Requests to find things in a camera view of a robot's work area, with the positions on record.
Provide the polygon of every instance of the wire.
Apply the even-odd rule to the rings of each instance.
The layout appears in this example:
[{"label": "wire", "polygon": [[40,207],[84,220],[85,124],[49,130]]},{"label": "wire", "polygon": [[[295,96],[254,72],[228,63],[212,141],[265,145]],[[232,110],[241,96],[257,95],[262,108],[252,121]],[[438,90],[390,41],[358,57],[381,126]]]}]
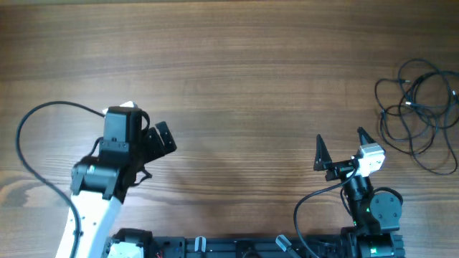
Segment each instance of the wire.
[{"label": "wire", "polygon": [[[421,62],[421,63],[427,64],[432,69],[432,71],[426,72],[425,74],[420,75],[411,84],[411,86],[409,86],[408,89],[405,90],[404,85],[410,83],[410,81],[402,79],[401,75],[402,75],[403,69],[408,64],[413,63],[413,62]],[[418,92],[420,91],[420,88],[423,85],[423,82],[425,82],[427,79],[433,76],[440,76],[443,81],[444,86],[446,87],[448,95],[447,95],[447,100],[444,105],[431,105],[430,106],[430,105],[423,105],[418,102]],[[448,123],[448,116],[454,107],[459,107],[459,100],[455,92],[452,91],[447,76],[448,77],[459,77],[459,73],[454,72],[454,71],[440,70],[437,66],[435,66],[430,61],[427,61],[426,59],[415,58],[415,59],[408,60],[404,64],[402,64],[402,66],[399,68],[399,71],[397,73],[397,79],[380,79],[376,82],[374,86],[374,96],[376,98],[378,105],[382,109],[381,118],[379,120],[379,131],[381,132],[382,140],[387,145],[393,147],[395,150],[401,153],[407,154],[409,156],[412,156],[415,162],[424,170],[434,173],[436,175],[440,175],[440,176],[450,175],[456,172],[456,170],[458,169],[458,159],[456,158],[456,155],[448,139],[448,129],[452,128],[454,125],[456,125],[459,122],[459,115],[457,115],[457,117],[450,123]],[[378,89],[378,86],[382,82],[392,82],[392,83],[396,83],[399,86],[402,92],[402,98],[397,105],[390,105],[388,107],[385,107],[379,100],[377,89]],[[412,134],[404,118],[406,117],[406,115],[409,115],[409,114],[417,115],[418,118],[425,124],[424,129],[417,135]],[[407,133],[407,137],[396,138],[392,136],[387,126],[388,116],[393,116],[393,117],[400,119],[400,122],[403,125],[403,128],[405,129]],[[415,150],[413,147],[413,140],[426,135],[429,130],[431,131],[431,135],[428,138],[428,141],[426,141],[420,148]],[[447,173],[434,171],[433,169],[428,168],[418,158],[420,154],[424,153],[432,146],[434,139],[437,136],[439,131],[442,131],[446,145],[448,147],[448,151],[451,153],[451,156],[453,157],[453,160],[455,163],[454,169]],[[390,140],[393,140],[396,142],[408,142],[408,150],[402,150],[401,148],[396,147],[394,144],[389,142],[387,138],[390,138]]]},{"label": "wire", "polygon": [[153,175],[151,175],[151,173],[148,172],[148,171],[145,169],[145,167],[143,167],[143,168],[141,169],[141,172],[142,172],[145,176],[144,176],[143,178],[141,178],[141,180],[140,180],[138,183],[134,182],[133,184],[131,184],[131,187],[140,186],[140,184],[141,184],[142,182],[144,182],[145,180],[150,179],[150,178],[153,177]]},{"label": "wire", "polygon": [[98,147],[99,142],[100,142],[101,140],[103,140],[103,137],[99,137],[99,138],[97,138],[97,140],[95,140],[94,145],[93,145],[93,148],[92,148],[91,151],[86,155],[87,157],[93,155],[93,153],[95,152],[95,149]]},{"label": "wire", "polygon": [[343,192],[344,192],[344,187],[341,188],[341,191],[339,191],[339,196],[341,197],[341,201],[343,202],[344,208],[346,208],[347,214],[349,214],[350,216],[352,216],[351,210],[349,210],[349,207],[347,206],[346,201],[344,200]]},{"label": "wire", "polygon": [[142,135],[146,135],[148,133],[148,129],[150,128],[150,116],[143,110],[141,114],[142,114],[142,117],[145,118],[145,121],[146,121],[146,127],[142,129]]},{"label": "wire", "polygon": [[310,197],[317,196],[319,194],[323,194],[327,191],[334,190],[336,188],[340,188],[347,184],[353,177],[355,177],[357,173],[357,168],[354,169],[354,172],[352,172],[351,176],[349,176],[345,181],[342,181],[341,183],[338,183],[334,186],[330,186],[318,191],[315,191],[313,193],[308,194],[307,196],[304,196],[295,206],[295,211],[293,212],[293,223],[295,224],[295,229],[296,233],[298,234],[298,238],[301,240],[301,243],[303,246],[309,251],[310,254],[312,254],[316,258],[320,258],[309,246],[308,243],[306,243],[306,240],[303,238],[303,235],[301,234],[300,227],[298,226],[298,209],[300,208],[301,204],[308,200]]},{"label": "wire", "polygon": [[[72,200],[70,199],[70,197],[65,195],[64,192],[59,190],[58,187],[56,187],[53,183],[49,182],[44,177],[42,177],[38,172],[36,172],[29,165],[29,163],[26,161],[26,158],[22,154],[21,145],[20,145],[20,141],[19,141],[19,139],[21,137],[22,126],[25,124],[27,118],[29,118],[29,116],[32,115],[33,113],[35,113],[36,111],[38,111],[38,110],[40,110],[42,108],[45,108],[47,106],[50,106],[50,105],[71,105],[71,106],[74,106],[74,107],[77,107],[77,108],[82,108],[82,109],[84,109],[86,111],[89,111],[89,112],[91,112],[93,114],[96,114],[96,115],[98,115],[100,117],[104,117],[104,114],[99,113],[98,111],[92,110],[92,109],[90,109],[88,107],[85,107],[84,105],[80,105],[80,104],[73,103],[73,102],[68,102],[68,101],[46,102],[46,103],[38,105],[38,106],[34,107],[32,110],[30,110],[22,118],[21,122],[19,123],[19,125],[17,127],[17,131],[16,131],[16,138],[15,138],[16,154],[18,155],[19,160],[22,162],[22,164],[28,170],[28,172],[30,172],[40,182],[42,182],[46,186],[50,187],[53,191],[55,191],[56,194],[58,194],[65,201],[65,203],[70,207],[70,209],[72,210],[73,216],[75,218],[75,232],[74,232],[75,238],[74,238],[74,241],[73,241],[72,252],[70,253],[70,258],[74,258],[76,256],[76,253],[77,253],[78,242],[80,240],[80,234],[81,234],[81,230],[80,230],[81,229],[81,221],[80,221],[80,215],[78,214],[78,210],[75,207],[75,205],[72,203]],[[97,144],[98,144],[99,141],[100,141],[100,139],[98,139],[95,142],[95,145],[94,145],[93,149],[91,150],[91,154],[90,155],[92,155],[92,153],[94,152],[94,150],[97,147]]]}]

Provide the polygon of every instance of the wooden surface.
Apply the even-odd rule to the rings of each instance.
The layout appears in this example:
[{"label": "wooden surface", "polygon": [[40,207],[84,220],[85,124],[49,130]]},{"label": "wooden surface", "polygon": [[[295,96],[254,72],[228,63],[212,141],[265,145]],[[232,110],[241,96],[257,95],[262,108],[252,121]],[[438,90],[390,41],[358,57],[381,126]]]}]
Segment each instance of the wooden surface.
[{"label": "wooden surface", "polygon": [[[129,191],[112,232],[294,235],[296,202],[331,185],[312,170],[316,134],[335,161],[349,158],[359,126],[379,139],[377,79],[410,57],[459,70],[458,11],[454,1],[342,0],[0,9],[0,257],[53,257],[63,233],[67,207],[14,152],[22,116],[50,100],[98,110],[134,100],[169,124],[179,149],[147,165],[153,179]],[[398,99],[382,88],[383,101]],[[27,122],[22,145],[69,193],[70,169],[102,129],[94,115],[50,107]],[[443,145],[440,135],[424,161],[442,163]],[[456,257],[459,175],[431,175],[387,150],[372,182],[406,200],[407,256]],[[300,214],[305,233],[352,223],[338,191]]]}]

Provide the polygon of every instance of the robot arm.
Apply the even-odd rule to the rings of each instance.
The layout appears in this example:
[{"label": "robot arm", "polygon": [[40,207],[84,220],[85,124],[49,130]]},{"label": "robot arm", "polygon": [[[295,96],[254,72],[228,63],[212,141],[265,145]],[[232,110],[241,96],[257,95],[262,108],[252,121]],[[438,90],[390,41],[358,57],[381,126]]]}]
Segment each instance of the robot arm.
[{"label": "robot arm", "polygon": [[[142,129],[142,118],[147,126]],[[110,107],[105,115],[99,155],[88,155],[72,170],[72,202],[79,211],[69,211],[56,257],[69,257],[74,242],[75,220],[81,221],[78,258],[100,258],[105,240],[118,215],[129,187],[137,186],[136,175],[150,161],[174,152],[176,145],[167,124],[149,127],[148,115],[136,107]]]},{"label": "robot arm", "polygon": [[400,228],[403,198],[387,187],[373,189],[369,179],[370,174],[381,168],[385,150],[363,128],[357,133],[361,144],[357,154],[351,160],[336,163],[331,160],[322,137],[317,135],[314,163],[315,171],[326,171],[327,181],[345,181],[357,170],[343,186],[354,221],[354,227],[341,229],[341,237],[348,243],[346,256],[404,257],[402,236],[393,234]]}]

